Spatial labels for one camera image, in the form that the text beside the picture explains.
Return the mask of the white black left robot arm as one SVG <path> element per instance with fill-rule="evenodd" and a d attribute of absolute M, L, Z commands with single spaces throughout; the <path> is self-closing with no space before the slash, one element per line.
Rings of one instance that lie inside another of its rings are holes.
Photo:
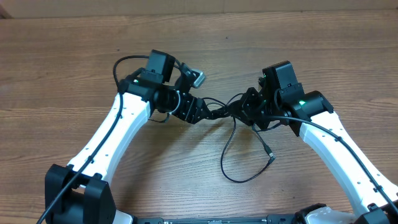
<path fill-rule="evenodd" d="M 47 171 L 39 223 L 135 223 L 133 215 L 118 210 L 111 182 L 127 147 L 153 112 L 190 124 L 229 115 L 226 105 L 211 111 L 189 93 L 204 82 L 201 71 L 158 50 L 144 59 L 145 67 L 115 80 L 113 105 L 87 145 L 66 166 L 54 164 Z"/>

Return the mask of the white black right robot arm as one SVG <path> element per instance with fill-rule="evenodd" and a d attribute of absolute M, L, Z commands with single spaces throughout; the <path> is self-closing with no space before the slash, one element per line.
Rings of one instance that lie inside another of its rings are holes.
<path fill-rule="evenodd" d="M 305 93 L 289 61 L 264 68 L 260 90 L 249 88 L 228 106 L 248 126 L 289 126 L 325 163 L 346 194 L 352 213 L 318 203 L 297 211 L 292 223 L 397 223 L 397 185 L 366 157 L 319 91 Z"/>

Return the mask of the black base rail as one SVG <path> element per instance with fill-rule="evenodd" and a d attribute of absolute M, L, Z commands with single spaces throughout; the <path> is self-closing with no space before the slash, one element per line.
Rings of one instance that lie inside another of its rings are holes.
<path fill-rule="evenodd" d="M 278 224 L 278 223 L 354 223 L 356 217 L 352 213 L 339 212 L 322 205 L 308 213 L 309 219 L 301 218 L 296 214 L 269 214 L 262 217 L 223 217 L 223 218 L 137 218 L 134 215 L 123 213 L 119 210 L 113 224 Z"/>

